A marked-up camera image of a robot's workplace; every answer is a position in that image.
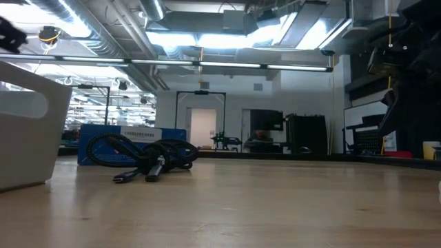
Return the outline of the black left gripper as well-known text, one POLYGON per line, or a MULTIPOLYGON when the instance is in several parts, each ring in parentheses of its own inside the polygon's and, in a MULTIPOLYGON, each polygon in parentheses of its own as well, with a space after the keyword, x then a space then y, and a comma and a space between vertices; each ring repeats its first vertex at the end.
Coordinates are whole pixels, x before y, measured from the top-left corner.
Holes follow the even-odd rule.
POLYGON ((7 19, 0 17, 0 48, 19 54, 19 48, 27 43, 25 32, 15 28, 7 19))

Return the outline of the white board black frame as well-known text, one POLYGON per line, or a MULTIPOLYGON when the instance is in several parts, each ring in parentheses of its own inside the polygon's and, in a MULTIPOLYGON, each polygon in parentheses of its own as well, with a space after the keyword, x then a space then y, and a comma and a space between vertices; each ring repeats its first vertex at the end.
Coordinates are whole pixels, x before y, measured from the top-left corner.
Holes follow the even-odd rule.
POLYGON ((380 101, 362 104, 356 107, 350 107, 344 110, 345 125, 342 129, 344 134, 345 153, 359 155, 354 150, 353 137, 355 132, 366 130, 377 130, 384 115, 387 106, 380 101))

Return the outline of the black perforated panel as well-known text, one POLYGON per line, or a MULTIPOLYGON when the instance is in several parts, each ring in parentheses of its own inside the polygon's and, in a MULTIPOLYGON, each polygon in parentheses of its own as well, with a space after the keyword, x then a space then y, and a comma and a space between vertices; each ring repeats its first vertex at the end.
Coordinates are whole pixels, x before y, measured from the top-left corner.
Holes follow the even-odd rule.
POLYGON ((356 154, 379 155, 382 151, 382 138, 377 130, 355 132, 353 140, 356 154))

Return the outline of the white plastic bin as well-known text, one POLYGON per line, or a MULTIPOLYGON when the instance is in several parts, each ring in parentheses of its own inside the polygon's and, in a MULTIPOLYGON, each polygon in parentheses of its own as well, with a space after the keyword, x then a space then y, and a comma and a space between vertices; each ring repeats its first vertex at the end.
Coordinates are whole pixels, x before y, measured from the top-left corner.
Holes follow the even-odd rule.
POLYGON ((0 61, 0 192, 51 179, 72 88, 0 61))

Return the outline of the white door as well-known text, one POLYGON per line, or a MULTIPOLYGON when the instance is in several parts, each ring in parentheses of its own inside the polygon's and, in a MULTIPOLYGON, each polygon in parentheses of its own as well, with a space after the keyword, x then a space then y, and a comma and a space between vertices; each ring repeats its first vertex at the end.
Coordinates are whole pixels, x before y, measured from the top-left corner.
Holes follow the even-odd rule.
POLYGON ((192 108, 190 121, 190 143, 195 147, 212 149, 211 139, 216 131, 216 110, 192 108))

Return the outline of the black monitor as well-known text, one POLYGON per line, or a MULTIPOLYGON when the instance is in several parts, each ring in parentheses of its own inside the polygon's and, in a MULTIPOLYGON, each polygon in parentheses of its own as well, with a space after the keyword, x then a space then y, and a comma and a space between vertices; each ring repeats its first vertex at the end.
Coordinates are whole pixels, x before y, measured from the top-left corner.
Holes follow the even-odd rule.
POLYGON ((283 131, 283 112, 276 110, 250 110, 251 130, 283 131))

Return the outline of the blue cardboard box white label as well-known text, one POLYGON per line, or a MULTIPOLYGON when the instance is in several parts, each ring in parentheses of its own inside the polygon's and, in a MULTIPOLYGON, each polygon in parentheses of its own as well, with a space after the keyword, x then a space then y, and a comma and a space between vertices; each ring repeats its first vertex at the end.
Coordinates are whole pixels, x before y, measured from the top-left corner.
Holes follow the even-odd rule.
MULTIPOLYGON (((161 139, 170 138, 182 141, 187 140, 187 132, 182 129, 83 124, 80 128, 79 151, 77 157, 78 165, 95 165, 95 163, 87 157, 87 144, 95 136, 108 133, 124 135, 138 148, 143 148, 147 144, 161 139)), ((135 165, 134 159, 119 154, 116 150, 107 145, 104 139, 100 139, 93 145, 93 152, 97 158, 104 161, 109 161, 117 165, 135 165)))

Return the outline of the black metal rig frame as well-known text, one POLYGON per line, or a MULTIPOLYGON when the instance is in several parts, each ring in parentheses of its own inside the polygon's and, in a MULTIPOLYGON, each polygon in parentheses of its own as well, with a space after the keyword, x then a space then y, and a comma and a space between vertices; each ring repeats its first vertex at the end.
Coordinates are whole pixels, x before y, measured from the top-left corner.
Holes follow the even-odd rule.
POLYGON ((199 149, 217 149, 215 136, 218 131, 225 132, 225 110, 227 95, 224 92, 209 92, 207 90, 177 91, 175 95, 174 128, 180 127, 179 104, 189 95, 213 96, 220 101, 222 113, 215 108, 186 107, 183 127, 187 132, 187 140, 199 149))

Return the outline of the black cabinet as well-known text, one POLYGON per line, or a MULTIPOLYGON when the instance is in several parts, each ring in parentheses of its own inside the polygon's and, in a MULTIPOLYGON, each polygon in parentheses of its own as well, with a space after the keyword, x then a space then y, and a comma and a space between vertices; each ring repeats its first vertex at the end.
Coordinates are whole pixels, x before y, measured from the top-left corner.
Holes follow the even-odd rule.
POLYGON ((323 115, 286 116, 286 141, 292 154, 327 155, 327 126, 323 115))

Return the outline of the yellow cup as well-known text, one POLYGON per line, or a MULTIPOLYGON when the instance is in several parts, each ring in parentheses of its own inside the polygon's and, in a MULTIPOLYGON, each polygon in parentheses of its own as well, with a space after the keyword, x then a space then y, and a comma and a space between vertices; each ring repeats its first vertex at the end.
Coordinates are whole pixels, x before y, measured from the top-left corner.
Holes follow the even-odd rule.
POLYGON ((437 147, 441 147, 441 142, 439 142, 439 141, 424 141, 422 143, 423 159, 434 160, 435 149, 437 147))

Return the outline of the long ceiling light strip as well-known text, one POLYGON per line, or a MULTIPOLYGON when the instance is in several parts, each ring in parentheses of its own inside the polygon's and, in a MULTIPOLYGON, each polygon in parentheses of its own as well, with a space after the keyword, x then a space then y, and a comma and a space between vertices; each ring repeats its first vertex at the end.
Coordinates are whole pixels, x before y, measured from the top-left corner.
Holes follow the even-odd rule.
POLYGON ((333 72, 331 67, 319 67, 309 65, 276 65, 264 63, 236 63, 218 61, 172 61, 162 59, 118 59, 84 56, 57 56, 37 54, 6 54, 0 53, 0 59, 36 60, 36 61, 67 61, 75 63, 100 63, 109 65, 173 65, 173 66, 196 66, 196 67, 220 67, 220 68, 245 68, 256 70, 288 70, 303 72, 333 72))

